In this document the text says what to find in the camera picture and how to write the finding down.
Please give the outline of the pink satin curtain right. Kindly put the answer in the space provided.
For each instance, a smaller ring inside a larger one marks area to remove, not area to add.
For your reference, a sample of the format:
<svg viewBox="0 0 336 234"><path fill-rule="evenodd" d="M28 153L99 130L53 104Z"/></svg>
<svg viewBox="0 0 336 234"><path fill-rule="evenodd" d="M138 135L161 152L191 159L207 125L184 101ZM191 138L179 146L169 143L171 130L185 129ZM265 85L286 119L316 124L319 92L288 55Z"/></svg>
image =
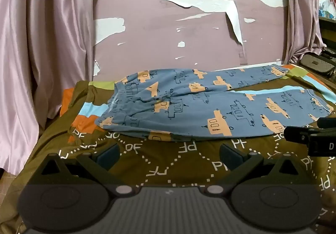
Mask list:
<svg viewBox="0 0 336 234"><path fill-rule="evenodd" d="M319 28L319 0L288 0L284 63L297 63L307 52L320 54L325 44Z"/></svg>

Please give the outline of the blue patterned pajama pants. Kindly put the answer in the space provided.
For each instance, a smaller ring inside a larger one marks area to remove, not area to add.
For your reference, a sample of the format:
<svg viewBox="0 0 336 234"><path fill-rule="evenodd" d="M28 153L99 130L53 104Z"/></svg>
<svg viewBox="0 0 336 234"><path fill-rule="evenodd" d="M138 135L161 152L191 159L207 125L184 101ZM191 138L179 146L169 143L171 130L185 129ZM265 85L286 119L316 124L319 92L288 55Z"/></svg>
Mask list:
<svg viewBox="0 0 336 234"><path fill-rule="evenodd" d="M118 81L96 124L161 141L259 137L326 117L334 104L335 94L302 69L157 69Z"/></svg>

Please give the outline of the brown colourful striped bedsheet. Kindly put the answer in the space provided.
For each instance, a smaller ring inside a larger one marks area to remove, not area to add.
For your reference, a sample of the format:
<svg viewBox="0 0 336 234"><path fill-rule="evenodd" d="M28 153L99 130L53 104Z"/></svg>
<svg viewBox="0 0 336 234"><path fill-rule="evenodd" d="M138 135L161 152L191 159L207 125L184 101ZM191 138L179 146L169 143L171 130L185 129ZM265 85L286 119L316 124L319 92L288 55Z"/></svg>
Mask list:
<svg viewBox="0 0 336 234"><path fill-rule="evenodd" d="M220 141L160 142L127 137L100 129L96 114L84 116L84 105L104 105L113 94L113 83L79 81L65 90L60 117L45 130L24 169L7 180L1 193L1 233L23 233L25 225L17 212L22 189L49 153L71 159L85 151L100 151L119 145L121 157L111 172L130 186L201 186L214 184L228 174L219 159ZM295 156L320 189L325 225L318 233L335 233L335 157L312 157L304 145L288 142L282 134L257 138L228 139L227 144L242 151L261 154L266 159L285 153Z"/></svg>

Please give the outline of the pink satin curtain left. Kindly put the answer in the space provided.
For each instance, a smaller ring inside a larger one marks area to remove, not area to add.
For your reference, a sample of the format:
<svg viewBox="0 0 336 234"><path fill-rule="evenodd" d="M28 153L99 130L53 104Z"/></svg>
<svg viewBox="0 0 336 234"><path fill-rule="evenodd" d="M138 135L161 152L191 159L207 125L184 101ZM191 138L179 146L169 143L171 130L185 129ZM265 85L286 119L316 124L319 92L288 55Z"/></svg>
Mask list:
<svg viewBox="0 0 336 234"><path fill-rule="evenodd" d="M94 0L1 0L1 168L23 169L63 91L93 77Z"/></svg>

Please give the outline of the pink satin curtain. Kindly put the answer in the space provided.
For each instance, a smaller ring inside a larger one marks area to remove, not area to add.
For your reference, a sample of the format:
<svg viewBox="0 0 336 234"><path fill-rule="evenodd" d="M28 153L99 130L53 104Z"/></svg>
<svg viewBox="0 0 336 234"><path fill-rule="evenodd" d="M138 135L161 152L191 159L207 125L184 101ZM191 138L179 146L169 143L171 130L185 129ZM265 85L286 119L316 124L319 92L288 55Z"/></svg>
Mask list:
<svg viewBox="0 0 336 234"><path fill-rule="evenodd" d="M1 0L1 168L23 169L63 91L93 77L94 0Z"/></svg>
<svg viewBox="0 0 336 234"><path fill-rule="evenodd" d="M320 54L325 44L319 28L319 0L288 0L284 63L297 63L307 52Z"/></svg>

